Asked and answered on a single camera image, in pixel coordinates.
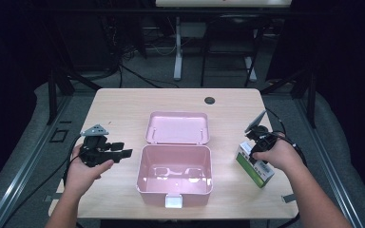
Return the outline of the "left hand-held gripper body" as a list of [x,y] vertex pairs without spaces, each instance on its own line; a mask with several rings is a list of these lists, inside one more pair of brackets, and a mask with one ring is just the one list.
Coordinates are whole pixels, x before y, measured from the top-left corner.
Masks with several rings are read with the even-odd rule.
[[94,167],[108,160],[114,162],[121,160],[120,153],[115,151],[115,144],[108,142],[106,135],[108,135],[108,131],[100,124],[95,124],[81,132],[84,141],[79,157],[85,165]]

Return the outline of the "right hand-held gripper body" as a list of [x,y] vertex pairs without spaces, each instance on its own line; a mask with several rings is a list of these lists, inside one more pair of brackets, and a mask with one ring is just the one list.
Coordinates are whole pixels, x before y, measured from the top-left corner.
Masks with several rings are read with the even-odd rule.
[[245,137],[250,141],[255,142],[253,148],[258,152],[270,150],[275,145],[278,138],[275,134],[270,132],[266,126],[260,124],[265,113],[266,111],[263,110],[244,130]]

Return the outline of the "green and white medicine box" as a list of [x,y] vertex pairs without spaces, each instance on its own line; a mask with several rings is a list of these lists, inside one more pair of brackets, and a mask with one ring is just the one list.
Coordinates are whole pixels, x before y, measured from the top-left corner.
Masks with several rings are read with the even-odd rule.
[[268,163],[252,158],[252,149],[249,142],[241,142],[238,146],[236,161],[254,183],[259,188],[263,188],[275,175],[275,171]]

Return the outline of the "pink plastic storage box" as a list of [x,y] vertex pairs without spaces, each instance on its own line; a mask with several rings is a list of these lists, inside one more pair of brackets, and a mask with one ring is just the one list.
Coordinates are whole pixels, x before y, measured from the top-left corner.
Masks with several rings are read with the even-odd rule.
[[144,203],[204,206],[213,190],[207,115],[155,111],[145,133],[136,188]]

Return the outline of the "person's right hand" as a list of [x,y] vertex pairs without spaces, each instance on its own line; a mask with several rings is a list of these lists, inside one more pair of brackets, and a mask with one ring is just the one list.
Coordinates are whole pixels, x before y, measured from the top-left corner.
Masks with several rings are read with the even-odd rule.
[[295,148],[282,139],[277,139],[275,145],[265,152],[255,152],[253,158],[267,161],[285,173],[302,165],[302,159]]

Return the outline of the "person's left hand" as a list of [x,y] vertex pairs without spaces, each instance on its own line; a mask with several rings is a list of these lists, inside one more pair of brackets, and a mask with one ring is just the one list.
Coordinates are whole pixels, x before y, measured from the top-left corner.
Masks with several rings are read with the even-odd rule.
[[105,161],[95,167],[88,167],[79,158],[81,145],[77,145],[72,150],[72,159],[67,171],[65,183],[65,193],[82,196],[113,164],[113,160]]

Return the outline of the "black metal stand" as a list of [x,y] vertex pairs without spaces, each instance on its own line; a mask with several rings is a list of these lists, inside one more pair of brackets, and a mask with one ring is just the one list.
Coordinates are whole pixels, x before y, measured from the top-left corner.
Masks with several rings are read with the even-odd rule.
[[276,83],[269,85],[260,93],[262,95],[270,94],[284,85],[294,82],[290,90],[290,96],[293,99],[301,99],[304,94],[307,94],[306,119],[310,126],[316,127],[315,110],[317,96],[317,76],[315,74],[316,67],[314,65],[306,66],[298,70],[294,74],[284,79],[279,79]]
[[75,88],[70,82],[71,79],[82,83],[94,91],[101,88],[80,73],[77,73],[74,69],[67,66],[53,66],[48,74],[49,115],[47,125],[52,124],[58,115],[57,89],[60,89],[65,96],[72,96],[74,94]]

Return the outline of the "white desk leg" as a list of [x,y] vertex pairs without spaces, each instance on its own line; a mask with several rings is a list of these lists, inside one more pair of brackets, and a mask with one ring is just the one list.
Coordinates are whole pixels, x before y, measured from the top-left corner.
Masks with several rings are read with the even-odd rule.
[[254,70],[254,65],[251,57],[244,58],[245,65],[247,67],[248,79],[250,82],[254,83],[258,80],[257,74]]
[[176,18],[175,27],[175,41],[176,41],[176,56],[174,65],[174,76],[175,81],[179,81],[182,78],[183,70],[183,52],[182,52],[182,36],[181,36],[181,21],[180,18]]

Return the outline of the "black chair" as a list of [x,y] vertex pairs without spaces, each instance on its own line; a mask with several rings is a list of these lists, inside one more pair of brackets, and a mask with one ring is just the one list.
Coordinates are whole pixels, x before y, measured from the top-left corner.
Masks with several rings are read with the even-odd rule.
[[266,16],[244,14],[223,14],[208,21],[201,48],[201,86],[209,77],[207,72],[234,71],[246,73],[244,86],[248,86],[244,58],[251,57],[255,67],[263,34],[271,23]]

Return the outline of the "grey box under desk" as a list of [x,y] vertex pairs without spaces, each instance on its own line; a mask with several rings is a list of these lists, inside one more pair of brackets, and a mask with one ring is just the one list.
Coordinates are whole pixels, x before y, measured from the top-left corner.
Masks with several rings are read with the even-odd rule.
[[184,38],[199,38],[205,34],[206,24],[201,22],[182,22],[181,37]]

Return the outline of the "white desk top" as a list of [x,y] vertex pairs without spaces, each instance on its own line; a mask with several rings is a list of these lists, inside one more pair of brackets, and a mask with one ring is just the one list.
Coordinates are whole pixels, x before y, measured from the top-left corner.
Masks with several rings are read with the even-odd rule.
[[293,0],[155,0],[164,8],[289,8]]

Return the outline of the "aluminium floor rail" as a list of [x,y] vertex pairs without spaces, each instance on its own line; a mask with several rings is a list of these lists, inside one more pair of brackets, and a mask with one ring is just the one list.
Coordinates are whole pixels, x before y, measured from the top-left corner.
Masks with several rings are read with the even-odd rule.
[[58,118],[67,109],[71,99],[70,96],[60,98],[56,108],[57,114],[50,124],[47,124],[48,101],[38,98],[30,123],[0,172],[0,228],[10,216],[42,156],[48,137],[54,132]]
[[311,138],[317,148],[317,156],[321,163],[322,170],[330,184],[330,187],[335,195],[336,202],[344,214],[347,220],[353,225],[354,228],[365,228],[362,221],[352,203],[350,196],[345,189],[339,175],[335,169],[334,164],[328,154],[324,142],[318,135],[316,128],[313,128],[308,121],[306,114],[306,107],[302,100],[294,99],[295,106],[299,112],[302,122],[306,125],[307,131],[311,135]]

